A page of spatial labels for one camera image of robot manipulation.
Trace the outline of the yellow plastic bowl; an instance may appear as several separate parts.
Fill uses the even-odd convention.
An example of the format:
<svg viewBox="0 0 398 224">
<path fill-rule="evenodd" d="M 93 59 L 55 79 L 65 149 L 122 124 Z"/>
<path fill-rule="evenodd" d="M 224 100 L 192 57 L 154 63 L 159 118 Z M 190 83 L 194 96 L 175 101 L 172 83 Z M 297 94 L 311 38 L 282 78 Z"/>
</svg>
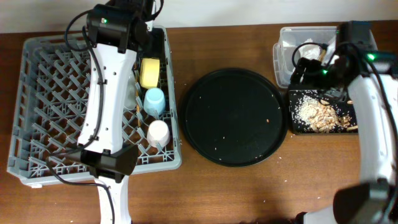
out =
<svg viewBox="0 0 398 224">
<path fill-rule="evenodd" d="M 159 81 L 160 60 L 157 58 L 144 58 L 141 62 L 140 84 L 141 87 L 156 88 Z"/>
</svg>

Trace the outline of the wooden chopstick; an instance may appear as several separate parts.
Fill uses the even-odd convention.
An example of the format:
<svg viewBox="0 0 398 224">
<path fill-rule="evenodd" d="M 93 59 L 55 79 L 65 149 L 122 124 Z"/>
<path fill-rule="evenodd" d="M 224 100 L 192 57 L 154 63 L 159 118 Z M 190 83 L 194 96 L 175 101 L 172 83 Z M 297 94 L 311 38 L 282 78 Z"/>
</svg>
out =
<svg viewBox="0 0 398 224">
<path fill-rule="evenodd" d="M 138 127 L 141 127 L 141 121 L 139 120 L 139 118 L 138 118 L 138 113 L 140 112 L 140 106 L 139 106 L 139 104 L 138 104 L 138 99 L 137 98 L 139 98 L 139 88 L 137 87 L 137 85 L 139 85 L 139 82 L 138 82 L 138 71 L 137 70 L 134 70 L 133 71 L 134 72 L 134 87 L 135 87 L 135 97 L 136 97 L 136 116 L 137 116 L 137 126 Z"/>
</svg>

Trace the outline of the gold snack wrapper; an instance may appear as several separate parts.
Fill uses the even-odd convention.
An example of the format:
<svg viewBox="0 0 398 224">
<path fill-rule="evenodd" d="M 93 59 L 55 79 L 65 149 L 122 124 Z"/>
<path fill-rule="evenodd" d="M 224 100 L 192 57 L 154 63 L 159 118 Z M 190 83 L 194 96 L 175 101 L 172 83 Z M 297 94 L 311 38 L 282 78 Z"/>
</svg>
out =
<svg viewBox="0 0 398 224">
<path fill-rule="evenodd" d="M 323 49 L 322 52 L 320 53 L 319 57 L 318 57 L 318 61 L 323 62 L 323 59 L 325 58 L 326 55 L 326 50 Z"/>
</svg>

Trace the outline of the food scraps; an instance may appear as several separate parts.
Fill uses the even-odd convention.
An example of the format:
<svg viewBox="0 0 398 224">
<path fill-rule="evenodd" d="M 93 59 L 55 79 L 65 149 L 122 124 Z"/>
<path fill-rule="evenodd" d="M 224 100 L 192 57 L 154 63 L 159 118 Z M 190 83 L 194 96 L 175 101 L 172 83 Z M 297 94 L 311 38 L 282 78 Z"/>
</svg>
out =
<svg viewBox="0 0 398 224">
<path fill-rule="evenodd" d="M 356 133 L 358 125 L 354 114 L 341 111 L 325 100 L 301 96 L 290 106 L 293 131 L 298 134 Z"/>
</svg>

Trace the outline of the light blue plastic cup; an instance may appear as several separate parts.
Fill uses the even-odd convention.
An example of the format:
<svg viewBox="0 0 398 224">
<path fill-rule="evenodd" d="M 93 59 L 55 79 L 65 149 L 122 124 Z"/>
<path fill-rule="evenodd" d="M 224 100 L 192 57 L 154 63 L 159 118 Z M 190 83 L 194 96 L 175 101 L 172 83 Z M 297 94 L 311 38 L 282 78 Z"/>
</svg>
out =
<svg viewBox="0 0 398 224">
<path fill-rule="evenodd" d="M 161 115 L 165 111 L 165 95 L 160 88 L 151 88 L 144 97 L 144 111 L 151 116 Z"/>
</svg>

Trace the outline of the grey round plate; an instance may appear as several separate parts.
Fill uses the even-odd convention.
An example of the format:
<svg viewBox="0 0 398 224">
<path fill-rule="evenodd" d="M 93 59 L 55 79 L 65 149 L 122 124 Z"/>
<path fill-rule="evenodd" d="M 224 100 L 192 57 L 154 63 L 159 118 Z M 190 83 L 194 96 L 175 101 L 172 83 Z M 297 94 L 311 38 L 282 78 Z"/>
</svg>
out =
<svg viewBox="0 0 398 224">
<path fill-rule="evenodd" d="M 127 88 L 126 88 L 126 97 L 124 100 L 124 107 L 127 110 L 134 110 L 136 108 L 136 81 L 134 72 L 131 72 L 129 75 Z"/>
</svg>

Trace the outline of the pink plastic cup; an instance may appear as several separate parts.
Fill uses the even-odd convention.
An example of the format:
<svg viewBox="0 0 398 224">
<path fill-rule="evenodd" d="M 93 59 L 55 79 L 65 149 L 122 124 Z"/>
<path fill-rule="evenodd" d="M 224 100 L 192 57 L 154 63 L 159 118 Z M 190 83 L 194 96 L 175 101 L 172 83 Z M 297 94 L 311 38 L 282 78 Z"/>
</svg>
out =
<svg viewBox="0 0 398 224">
<path fill-rule="evenodd" d="M 166 122 L 155 120 L 147 130 L 147 141 L 152 147 L 165 147 L 170 142 L 170 131 Z"/>
</svg>

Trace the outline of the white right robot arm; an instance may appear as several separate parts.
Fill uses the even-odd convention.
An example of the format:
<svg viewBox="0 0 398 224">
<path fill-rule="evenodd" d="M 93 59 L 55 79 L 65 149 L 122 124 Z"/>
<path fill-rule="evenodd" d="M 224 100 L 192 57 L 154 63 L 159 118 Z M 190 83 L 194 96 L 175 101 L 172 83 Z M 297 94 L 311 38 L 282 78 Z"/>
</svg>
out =
<svg viewBox="0 0 398 224">
<path fill-rule="evenodd" d="M 294 75 L 322 91 L 337 87 L 353 101 L 361 150 L 360 182 L 336 192 L 333 203 L 302 212 L 296 223 L 397 223 L 397 57 L 353 45 L 334 63 L 301 58 Z"/>
</svg>

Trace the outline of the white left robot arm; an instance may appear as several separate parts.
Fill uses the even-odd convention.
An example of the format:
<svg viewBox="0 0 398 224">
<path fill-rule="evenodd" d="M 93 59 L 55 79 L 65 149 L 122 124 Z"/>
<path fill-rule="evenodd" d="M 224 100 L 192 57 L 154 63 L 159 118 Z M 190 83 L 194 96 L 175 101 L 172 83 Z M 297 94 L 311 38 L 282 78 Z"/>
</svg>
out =
<svg viewBox="0 0 398 224">
<path fill-rule="evenodd" d="M 76 159 L 95 178 L 102 223 L 131 222 L 128 182 L 138 149 L 123 146 L 124 100 L 137 51 L 152 47 L 151 21 L 161 10 L 155 1 L 110 1 L 87 15 L 91 80 Z"/>
</svg>

